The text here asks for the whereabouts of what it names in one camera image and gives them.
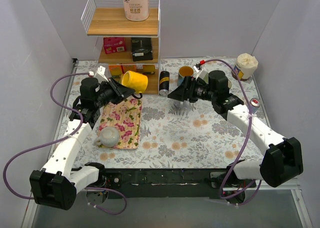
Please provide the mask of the cartoon jar with cloth lid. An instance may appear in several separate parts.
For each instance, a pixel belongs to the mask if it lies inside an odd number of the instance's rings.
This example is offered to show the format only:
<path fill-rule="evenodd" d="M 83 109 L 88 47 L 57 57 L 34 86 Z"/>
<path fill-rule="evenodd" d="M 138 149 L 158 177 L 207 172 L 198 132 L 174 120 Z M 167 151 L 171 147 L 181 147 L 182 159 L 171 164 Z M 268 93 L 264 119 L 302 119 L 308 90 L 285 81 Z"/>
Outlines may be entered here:
<path fill-rule="evenodd" d="M 258 68 L 258 61 L 255 56 L 252 56 L 248 53 L 240 54 L 236 63 L 233 67 L 232 76 L 237 79 L 239 77 L 240 80 L 245 81 L 251 77 L 251 75 Z"/>

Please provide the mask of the black coffee bag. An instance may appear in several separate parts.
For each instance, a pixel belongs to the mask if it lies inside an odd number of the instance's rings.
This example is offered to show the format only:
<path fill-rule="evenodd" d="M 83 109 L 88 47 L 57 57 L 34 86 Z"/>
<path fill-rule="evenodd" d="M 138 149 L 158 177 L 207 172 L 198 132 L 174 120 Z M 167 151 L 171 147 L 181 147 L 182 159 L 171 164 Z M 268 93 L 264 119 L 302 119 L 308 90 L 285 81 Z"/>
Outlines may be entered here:
<path fill-rule="evenodd" d="M 131 56 L 134 62 L 153 60 L 153 46 L 151 38 L 131 38 Z"/>

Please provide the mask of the floral serving tray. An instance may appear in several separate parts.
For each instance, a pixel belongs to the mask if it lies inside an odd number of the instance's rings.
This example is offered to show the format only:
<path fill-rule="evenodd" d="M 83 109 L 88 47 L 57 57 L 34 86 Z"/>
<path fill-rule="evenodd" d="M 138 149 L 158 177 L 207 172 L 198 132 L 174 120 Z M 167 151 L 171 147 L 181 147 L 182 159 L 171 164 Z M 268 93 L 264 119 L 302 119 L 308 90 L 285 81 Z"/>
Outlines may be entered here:
<path fill-rule="evenodd" d="M 102 110 L 98 135 L 104 128 L 114 127 L 119 132 L 119 142 L 115 149 L 137 149 L 141 115 L 142 100 L 128 98 L 117 105 L 109 103 Z"/>

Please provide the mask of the grey-blue mug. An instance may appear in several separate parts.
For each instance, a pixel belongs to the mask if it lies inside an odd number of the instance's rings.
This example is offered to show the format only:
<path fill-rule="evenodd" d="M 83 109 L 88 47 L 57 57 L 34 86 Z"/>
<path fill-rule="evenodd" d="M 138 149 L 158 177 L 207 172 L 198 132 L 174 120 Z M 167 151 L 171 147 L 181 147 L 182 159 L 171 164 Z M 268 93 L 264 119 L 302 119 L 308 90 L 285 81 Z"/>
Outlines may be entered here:
<path fill-rule="evenodd" d="M 186 102 L 185 101 L 183 101 L 183 102 L 181 102 L 181 101 L 174 101 L 174 106 L 176 107 L 176 108 L 178 108 L 178 109 L 182 109 L 182 108 L 184 108 L 185 106 L 186 106 Z"/>

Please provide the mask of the yellow mug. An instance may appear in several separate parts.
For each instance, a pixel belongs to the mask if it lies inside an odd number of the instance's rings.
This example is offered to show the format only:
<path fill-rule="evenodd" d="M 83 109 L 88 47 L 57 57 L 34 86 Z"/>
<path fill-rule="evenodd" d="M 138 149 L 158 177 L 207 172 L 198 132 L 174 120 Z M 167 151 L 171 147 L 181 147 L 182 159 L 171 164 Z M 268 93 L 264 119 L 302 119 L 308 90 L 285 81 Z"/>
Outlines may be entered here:
<path fill-rule="evenodd" d="M 141 98 L 148 87 L 148 77 L 144 74 L 127 71 L 124 73 L 121 84 L 125 87 L 134 89 L 135 94 L 139 94 Z"/>

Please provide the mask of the cream ceramic mug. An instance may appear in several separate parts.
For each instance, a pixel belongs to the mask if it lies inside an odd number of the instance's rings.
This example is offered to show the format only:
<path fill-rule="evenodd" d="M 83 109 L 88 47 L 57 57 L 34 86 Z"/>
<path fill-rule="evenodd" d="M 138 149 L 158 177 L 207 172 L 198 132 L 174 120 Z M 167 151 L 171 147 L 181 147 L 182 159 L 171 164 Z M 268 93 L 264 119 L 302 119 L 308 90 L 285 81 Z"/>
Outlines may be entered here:
<path fill-rule="evenodd" d="M 231 83 L 231 81 L 230 81 L 230 80 L 228 80 L 228 82 L 227 82 L 227 86 L 228 86 L 228 88 L 229 88 L 229 89 L 232 87 L 232 83 Z"/>

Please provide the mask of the blue butterfly ceramic mug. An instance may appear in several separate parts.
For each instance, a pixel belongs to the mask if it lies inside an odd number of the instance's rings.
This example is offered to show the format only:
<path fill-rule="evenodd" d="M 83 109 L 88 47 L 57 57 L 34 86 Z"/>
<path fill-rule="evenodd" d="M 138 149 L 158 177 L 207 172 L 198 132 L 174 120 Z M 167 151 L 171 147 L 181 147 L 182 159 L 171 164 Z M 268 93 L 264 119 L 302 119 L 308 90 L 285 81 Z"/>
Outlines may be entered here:
<path fill-rule="evenodd" d="M 177 85 L 181 85 L 184 78 L 187 76 L 192 76 L 194 74 L 193 68 L 189 66 L 182 66 L 178 71 L 178 79 L 177 79 Z"/>

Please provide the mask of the white ceramic mug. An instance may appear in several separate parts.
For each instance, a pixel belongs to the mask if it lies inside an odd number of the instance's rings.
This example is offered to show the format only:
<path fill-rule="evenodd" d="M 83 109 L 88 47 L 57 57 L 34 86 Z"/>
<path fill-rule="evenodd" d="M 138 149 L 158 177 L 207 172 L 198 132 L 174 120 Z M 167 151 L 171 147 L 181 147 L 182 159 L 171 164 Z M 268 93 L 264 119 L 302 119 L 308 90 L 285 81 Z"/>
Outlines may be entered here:
<path fill-rule="evenodd" d="M 107 148 L 113 148 L 117 146 L 120 141 L 120 133 L 114 127 L 105 127 L 99 133 L 97 139 L 93 142 L 96 146 L 104 146 Z"/>

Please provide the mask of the wrapped toilet paper roll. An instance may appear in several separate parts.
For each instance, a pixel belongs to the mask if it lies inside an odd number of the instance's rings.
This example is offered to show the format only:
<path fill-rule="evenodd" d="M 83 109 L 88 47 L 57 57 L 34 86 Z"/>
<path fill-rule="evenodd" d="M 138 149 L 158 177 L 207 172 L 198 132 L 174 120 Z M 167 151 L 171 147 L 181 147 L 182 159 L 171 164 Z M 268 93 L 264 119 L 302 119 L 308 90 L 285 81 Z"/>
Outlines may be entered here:
<path fill-rule="evenodd" d="M 146 20 L 150 15 L 149 0 L 123 0 L 125 17 L 134 22 Z"/>

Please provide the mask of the red tissue box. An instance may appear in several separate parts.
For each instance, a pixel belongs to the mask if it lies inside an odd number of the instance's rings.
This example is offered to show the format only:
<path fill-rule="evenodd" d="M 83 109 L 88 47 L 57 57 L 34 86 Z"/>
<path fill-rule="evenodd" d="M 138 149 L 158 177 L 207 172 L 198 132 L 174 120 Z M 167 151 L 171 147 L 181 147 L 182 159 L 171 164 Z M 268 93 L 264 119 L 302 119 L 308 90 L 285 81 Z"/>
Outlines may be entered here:
<path fill-rule="evenodd" d="M 104 37 L 103 49 L 105 54 L 125 52 L 126 42 L 123 37 Z"/>

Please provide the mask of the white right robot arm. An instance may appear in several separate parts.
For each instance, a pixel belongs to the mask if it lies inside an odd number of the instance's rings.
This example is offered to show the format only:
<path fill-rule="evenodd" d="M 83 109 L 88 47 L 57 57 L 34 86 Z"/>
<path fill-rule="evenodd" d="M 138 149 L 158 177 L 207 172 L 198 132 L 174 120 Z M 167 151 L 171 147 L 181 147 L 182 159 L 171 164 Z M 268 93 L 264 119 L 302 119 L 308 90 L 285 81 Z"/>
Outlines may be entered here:
<path fill-rule="evenodd" d="M 177 101 L 210 101 L 216 113 L 236 126 L 263 154 L 262 161 L 237 161 L 228 168 L 227 183 L 239 186 L 245 179 L 264 180 L 278 187 L 300 175 L 303 170 L 300 142 L 276 133 L 249 113 L 244 102 L 230 92 L 230 82 L 223 71 L 211 71 L 208 83 L 187 76 L 168 98 Z"/>

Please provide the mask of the yellow box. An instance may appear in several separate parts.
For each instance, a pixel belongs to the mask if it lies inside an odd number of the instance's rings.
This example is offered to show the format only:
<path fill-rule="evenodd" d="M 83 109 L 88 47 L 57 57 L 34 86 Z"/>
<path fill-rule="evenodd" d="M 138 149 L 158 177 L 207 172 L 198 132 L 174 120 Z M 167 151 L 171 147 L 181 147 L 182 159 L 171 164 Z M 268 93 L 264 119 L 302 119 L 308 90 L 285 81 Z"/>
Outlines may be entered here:
<path fill-rule="evenodd" d="M 156 66 L 153 64 L 143 65 L 142 73 L 144 75 L 154 75 L 156 73 Z"/>
<path fill-rule="evenodd" d="M 123 73 L 126 73 L 128 71 L 137 71 L 137 66 L 136 65 L 122 65 L 122 71 Z"/>
<path fill-rule="evenodd" d="M 108 68 L 113 78 L 120 78 L 123 74 L 122 65 L 108 65 Z"/>

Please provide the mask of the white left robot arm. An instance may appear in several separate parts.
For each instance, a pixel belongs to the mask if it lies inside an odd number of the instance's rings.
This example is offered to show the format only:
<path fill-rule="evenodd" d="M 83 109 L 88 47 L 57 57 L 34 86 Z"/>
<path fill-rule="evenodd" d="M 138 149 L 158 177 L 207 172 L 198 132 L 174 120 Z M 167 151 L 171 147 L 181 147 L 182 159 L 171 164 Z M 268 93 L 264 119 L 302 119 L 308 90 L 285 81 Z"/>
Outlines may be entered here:
<path fill-rule="evenodd" d="M 75 172 L 72 172 L 72 166 L 101 115 L 100 108 L 109 103 L 117 105 L 135 91 L 113 78 L 99 81 L 94 77 L 83 79 L 79 91 L 80 95 L 72 105 L 64 140 L 42 169 L 34 170 L 29 177 L 37 204 L 68 210 L 80 191 L 90 186 L 100 188 L 106 183 L 106 175 L 102 172 L 104 165 L 91 162 Z"/>

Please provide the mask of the yellow box right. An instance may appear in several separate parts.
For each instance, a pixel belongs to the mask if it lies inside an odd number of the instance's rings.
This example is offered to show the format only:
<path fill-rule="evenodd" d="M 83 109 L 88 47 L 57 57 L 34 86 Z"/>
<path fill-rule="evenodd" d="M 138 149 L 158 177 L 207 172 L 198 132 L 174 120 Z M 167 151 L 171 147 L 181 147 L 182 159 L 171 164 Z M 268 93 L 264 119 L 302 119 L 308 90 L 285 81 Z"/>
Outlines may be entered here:
<path fill-rule="evenodd" d="M 156 73 L 156 66 L 153 64 L 143 65 L 142 73 L 144 75 L 154 75 Z"/>

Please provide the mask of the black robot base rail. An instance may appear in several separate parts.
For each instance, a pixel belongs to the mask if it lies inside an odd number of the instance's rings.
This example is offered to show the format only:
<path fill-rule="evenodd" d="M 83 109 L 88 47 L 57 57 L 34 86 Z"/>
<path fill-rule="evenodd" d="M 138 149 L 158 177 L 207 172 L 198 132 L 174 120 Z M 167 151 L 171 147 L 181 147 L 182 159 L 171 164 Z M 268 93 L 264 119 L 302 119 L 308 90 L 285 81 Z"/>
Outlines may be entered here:
<path fill-rule="evenodd" d="M 225 168 L 105 168 L 98 187 L 127 198 L 207 197 L 219 199 Z"/>

